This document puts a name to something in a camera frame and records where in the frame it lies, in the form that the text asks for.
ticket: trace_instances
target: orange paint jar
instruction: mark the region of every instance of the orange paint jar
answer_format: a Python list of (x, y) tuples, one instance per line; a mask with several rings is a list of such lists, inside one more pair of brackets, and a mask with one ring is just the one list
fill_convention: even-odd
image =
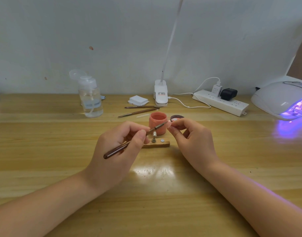
[[(163, 112), (156, 111), (150, 114), (149, 117), (149, 127), (152, 129), (159, 124), (167, 121), (167, 115)], [(164, 135), (166, 132), (166, 125), (162, 126), (161, 128), (156, 130), (157, 135)]]

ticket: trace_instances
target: hand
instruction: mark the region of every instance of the hand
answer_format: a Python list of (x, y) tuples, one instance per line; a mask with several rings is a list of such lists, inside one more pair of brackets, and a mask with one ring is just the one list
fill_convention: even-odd
[(168, 127), (177, 145), (188, 162), (201, 175), (206, 167), (218, 161), (212, 134), (209, 129), (191, 119), (182, 118), (173, 121)]
[[(86, 179), (99, 194), (111, 189), (128, 174), (143, 144), (150, 142), (146, 137), (146, 131), (149, 130), (147, 126), (126, 121), (99, 137), (93, 158), (83, 171)], [(129, 140), (131, 142), (123, 152), (109, 159), (103, 158), (107, 151)]]

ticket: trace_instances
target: wooden stand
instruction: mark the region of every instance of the wooden stand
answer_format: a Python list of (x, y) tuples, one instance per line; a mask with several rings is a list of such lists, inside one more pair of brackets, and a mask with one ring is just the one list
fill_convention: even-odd
[(156, 142), (149, 142), (149, 144), (144, 144), (143, 148), (152, 148), (152, 147), (167, 147), (170, 146), (170, 141), (167, 138), (156, 138)]

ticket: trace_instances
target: white power strip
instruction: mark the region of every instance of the white power strip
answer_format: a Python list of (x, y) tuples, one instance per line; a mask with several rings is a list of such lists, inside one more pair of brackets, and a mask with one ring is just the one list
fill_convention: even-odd
[(214, 97), (211, 95), (211, 92), (201, 90), (197, 91), (193, 95), (194, 100), (198, 100), (200, 102), (206, 102), (207, 104), (216, 107), (220, 110), (226, 111), (230, 114), (241, 116), (246, 115), (245, 110), (249, 106), (249, 104), (238, 101), (238, 100), (223, 100), (220, 97)]

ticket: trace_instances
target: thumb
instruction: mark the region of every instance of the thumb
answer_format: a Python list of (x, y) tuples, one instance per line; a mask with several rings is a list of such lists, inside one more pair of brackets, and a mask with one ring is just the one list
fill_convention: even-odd
[(170, 126), (168, 128), (168, 131), (174, 136), (174, 138), (176, 139), (177, 144), (179, 144), (180, 142), (182, 142), (185, 137), (182, 134), (182, 132), (180, 132), (177, 128)]
[(121, 154), (122, 156), (124, 156), (123, 158), (135, 159), (143, 146), (143, 142), (145, 138), (146, 138), (146, 131), (145, 130), (138, 131), (131, 139), (128, 147)]

